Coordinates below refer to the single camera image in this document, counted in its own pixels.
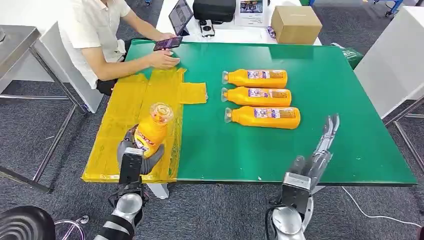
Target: bottle label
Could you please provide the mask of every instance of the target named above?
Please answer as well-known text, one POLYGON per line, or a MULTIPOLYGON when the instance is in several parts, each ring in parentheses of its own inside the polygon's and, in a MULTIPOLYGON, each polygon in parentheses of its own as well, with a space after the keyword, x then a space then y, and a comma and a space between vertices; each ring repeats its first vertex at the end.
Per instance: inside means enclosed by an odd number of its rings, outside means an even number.
POLYGON ((260 88, 249 88, 248 94, 249 97, 252 98, 268 98, 270 96, 267 92, 260 88))
POLYGON ((254 117, 258 119, 292 119, 295 118, 295 112, 291 108, 261 108, 253 109, 254 117))
POLYGON ((287 91, 284 89, 262 89, 262 88, 249 88, 248 95, 252 98, 288 98, 287 91))
POLYGON ((269 95, 271 96, 271 98, 276 98, 276 99, 286 99, 289 97, 287 94, 287 91, 282 89, 270 89, 269 95))
POLYGON ((138 129, 134 133, 135 145, 138 149, 148 152, 150 150, 149 145, 154 146, 155 143, 144 136, 138 129))
POLYGON ((248 79, 281 79, 283 78, 282 70, 248 70, 248 79))

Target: tablet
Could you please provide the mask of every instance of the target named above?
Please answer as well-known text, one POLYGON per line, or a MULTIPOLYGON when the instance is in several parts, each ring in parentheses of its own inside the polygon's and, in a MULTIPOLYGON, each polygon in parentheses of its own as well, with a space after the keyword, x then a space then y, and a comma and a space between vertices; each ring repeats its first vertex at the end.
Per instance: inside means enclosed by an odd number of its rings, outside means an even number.
POLYGON ((177 36, 186 36, 189 34, 184 28, 187 26, 192 17, 193 11, 187 4, 186 0, 178 0, 169 14, 169 20, 171 21, 173 30, 177 36))

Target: robotic hand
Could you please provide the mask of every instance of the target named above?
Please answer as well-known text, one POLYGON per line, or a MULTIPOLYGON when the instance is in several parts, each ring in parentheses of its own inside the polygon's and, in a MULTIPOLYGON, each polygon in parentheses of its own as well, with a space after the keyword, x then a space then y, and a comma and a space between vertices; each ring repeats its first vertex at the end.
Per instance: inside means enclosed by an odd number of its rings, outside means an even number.
POLYGON ((149 198, 144 193, 140 174, 152 171, 164 154, 164 145, 145 158, 144 151, 135 146, 136 128, 137 125, 131 128, 118 146, 118 189, 108 199, 114 210, 94 240, 132 240, 136 226, 143 218, 143 206, 149 198))
POLYGON ((272 211, 271 228, 275 240, 305 240, 304 231, 314 212, 312 193, 324 173, 333 154, 329 148, 339 128, 339 115, 328 116, 321 139, 312 155, 306 160, 298 156, 285 173, 281 195, 271 203, 265 214, 265 231, 269 240, 269 214, 272 211))

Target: man's arm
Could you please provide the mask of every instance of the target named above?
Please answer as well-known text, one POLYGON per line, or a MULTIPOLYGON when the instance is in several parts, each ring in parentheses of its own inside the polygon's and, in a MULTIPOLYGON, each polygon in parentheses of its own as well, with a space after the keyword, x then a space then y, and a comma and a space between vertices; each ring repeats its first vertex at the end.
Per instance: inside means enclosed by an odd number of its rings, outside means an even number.
POLYGON ((170 57, 168 50, 154 51, 149 55, 126 62, 107 62, 101 47, 82 48, 82 55, 101 81, 126 77, 149 68, 167 69, 177 65, 179 58, 170 57))
POLYGON ((171 33, 162 33, 156 30, 150 23, 139 18, 133 10, 130 10, 127 15, 122 17, 133 29, 141 35, 153 41, 160 41, 175 37, 171 33))

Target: plastic bottle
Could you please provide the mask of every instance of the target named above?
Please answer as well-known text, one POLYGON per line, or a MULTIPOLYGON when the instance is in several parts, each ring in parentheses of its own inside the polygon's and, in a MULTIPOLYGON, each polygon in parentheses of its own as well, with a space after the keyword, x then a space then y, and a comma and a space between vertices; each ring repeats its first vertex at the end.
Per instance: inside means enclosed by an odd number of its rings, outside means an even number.
POLYGON ((251 88, 276 88, 283 89, 287 84, 287 72, 285 70, 239 69, 233 72, 222 72, 223 84, 234 84, 236 86, 251 88))
POLYGON ((134 141, 137 148, 144 151, 146 158, 158 150, 167 136, 167 124, 174 114, 170 106, 165 103, 155 103, 150 107, 150 116, 145 117, 134 132, 134 141))
POLYGON ((223 87, 221 100, 245 106, 288 107, 292 102, 292 93, 290 90, 280 88, 248 88, 239 86, 228 90, 223 87))
POLYGON ((296 107, 252 107, 225 109, 226 123, 236 122, 245 126, 295 129, 301 122, 301 113, 296 107))

